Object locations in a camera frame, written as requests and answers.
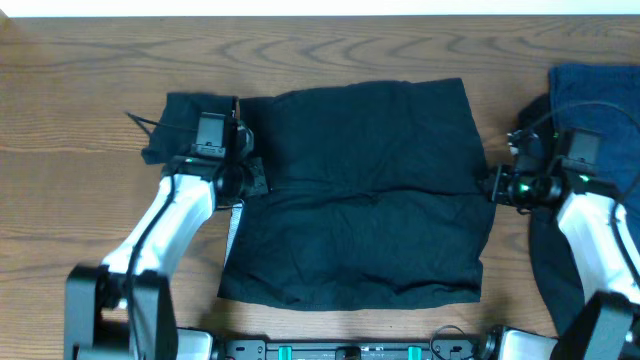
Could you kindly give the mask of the black shorts with white trim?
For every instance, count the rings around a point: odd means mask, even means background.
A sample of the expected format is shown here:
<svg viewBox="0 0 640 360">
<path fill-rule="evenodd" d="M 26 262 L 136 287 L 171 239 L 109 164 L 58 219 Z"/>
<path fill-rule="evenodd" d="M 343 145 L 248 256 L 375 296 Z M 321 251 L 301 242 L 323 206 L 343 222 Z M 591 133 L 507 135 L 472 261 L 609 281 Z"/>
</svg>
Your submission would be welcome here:
<svg viewBox="0 0 640 360">
<path fill-rule="evenodd" d="M 480 299 L 496 207 L 460 79 L 247 98 L 241 115 L 270 190 L 244 203 L 220 297 L 310 311 Z"/>
</svg>

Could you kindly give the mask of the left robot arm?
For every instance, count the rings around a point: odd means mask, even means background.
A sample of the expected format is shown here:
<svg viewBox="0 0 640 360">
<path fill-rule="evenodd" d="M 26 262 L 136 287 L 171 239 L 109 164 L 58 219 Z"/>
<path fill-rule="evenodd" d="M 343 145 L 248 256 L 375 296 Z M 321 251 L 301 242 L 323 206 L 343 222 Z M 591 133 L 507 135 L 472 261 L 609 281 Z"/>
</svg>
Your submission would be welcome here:
<svg viewBox="0 0 640 360">
<path fill-rule="evenodd" d="M 162 168 L 152 204 L 97 266 L 77 265 L 65 284 L 66 359 L 223 359 L 210 332 L 178 326 L 170 282 L 216 210 L 267 190 L 243 121 L 205 113 L 183 155 Z"/>
</svg>

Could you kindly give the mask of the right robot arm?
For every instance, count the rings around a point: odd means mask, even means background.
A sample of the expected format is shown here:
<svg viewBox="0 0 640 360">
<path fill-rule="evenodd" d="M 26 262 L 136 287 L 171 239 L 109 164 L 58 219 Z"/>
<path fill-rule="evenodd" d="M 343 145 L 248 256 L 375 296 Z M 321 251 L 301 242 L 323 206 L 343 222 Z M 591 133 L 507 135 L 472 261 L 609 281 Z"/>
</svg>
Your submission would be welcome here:
<svg viewBox="0 0 640 360">
<path fill-rule="evenodd" d="M 531 130 L 509 134 L 512 166 L 481 183 L 490 201 L 518 211 L 548 209 L 568 241 L 585 305 L 558 338 L 506 326 L 491 330 L 476 359 L 637 358 L 639 252 L 617 186 L 596 175 L 597 133 L 572 129 L 551 137 L 552 151 Z"/>
</svg>

